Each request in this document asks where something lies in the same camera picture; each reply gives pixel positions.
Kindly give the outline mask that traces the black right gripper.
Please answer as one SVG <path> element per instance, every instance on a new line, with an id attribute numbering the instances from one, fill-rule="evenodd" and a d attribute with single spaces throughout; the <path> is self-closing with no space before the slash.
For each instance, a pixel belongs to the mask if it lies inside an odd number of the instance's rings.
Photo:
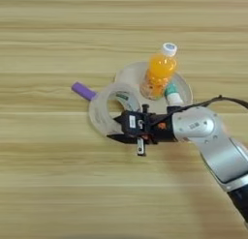
<path id="1" fill-rule="evenodd" d="M 145 145 L 159 142 L 174 142 L 176 138 L 172 127 L 172 113 L 178 106 L 168 106 L 167 114 L 156 114 L 148 112 L 149 105 L 142 106 L 142 118 L 139 120 L 138 139 L 124 134 L 108 134 L 108 138 L 124 144 L 138 144 L 138 155 L 145 156 Z M 127 113 L 123 112 L 113 120 L 121 125 L 128 121 Z"/>

